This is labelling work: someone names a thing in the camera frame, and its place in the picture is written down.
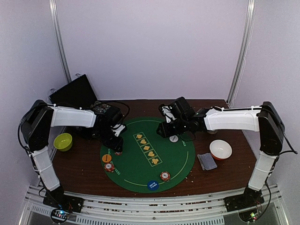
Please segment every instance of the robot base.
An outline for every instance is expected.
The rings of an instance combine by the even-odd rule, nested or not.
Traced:
[[[249,208],[252,206],[256,206],[257,202],[260,204],[264,203],[264,198],[262,196],[258,196],[257,200],[249,199],[249,196],[245,196],[245,194],[235,195],[224,198],[225,206],[227,212],[242,210],[245,208]]]
[[[69,209],[69,203],[72,206],[72,212],[80,213],[83,207],[83,199],[79,197],[63,195],[63,202],[65,203],[64,205],[62,205],[63,210]],[[58,204],[48,195],[48,193],[46,193],[44,197],[43,204],[59,208]]]

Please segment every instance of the red poker chip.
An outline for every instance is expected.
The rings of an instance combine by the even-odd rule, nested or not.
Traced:
[[[160,178],[163,180],[163,181],[169,181],[171,176],[169,174],[169,172],[162,172],[160,174]]]
[[[114,171],[114,165],[111,164],[111,163],[106,163],[104,165],[104,169],[107,171],[107,172],[113,172]]]

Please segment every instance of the green bowl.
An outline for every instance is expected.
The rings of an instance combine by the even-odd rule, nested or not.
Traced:
[[[54,140],[54,146],[59,151],[68,151],[72,147],[72,136],[68,133],[58,135]]]

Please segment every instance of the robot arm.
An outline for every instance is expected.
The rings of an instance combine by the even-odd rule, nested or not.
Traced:
[[[252,130],[260,132],[261,152],[254,171],[241,196],[225,199],[228,211],[251,207],[256,201],[263,202],[261,189],[274,169],[282,150],[284,124],[272,103],[243,109],[213,107],[194,112],[184,97],[170,105],[161,105],[161,113],[166,121],[159,124],[157,133],[162,137],[179,135],[186,131],[213,131],[220,129]]]
[[[81,198],[63,194],[64,190],[55,174],[48,153],[50,128],[56,126],[91,128],[92,133],[97,134],[97,137],[99,136],[103,145],[120,154],[123,139],[119,134],[126,130],[126,126],[117,124],[122,115],[116,109],[116,107],[105,105],[104,111],[93,112],[70,107],[51,106],[42,100],[37,100],[34,103],[30,113],[21,121],[21,132],[27,144],[27,153],[46,189],[44,204],[60,207],[64,210],[72,205],[72,211],[80,212],[83,201]]]

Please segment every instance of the gray cloth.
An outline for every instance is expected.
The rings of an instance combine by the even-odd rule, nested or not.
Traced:
[[[199,159],[199,162],[203,170],[212,170],[217,168],[217,164],[215,163],[210,153],[197,155],[197,158]]]

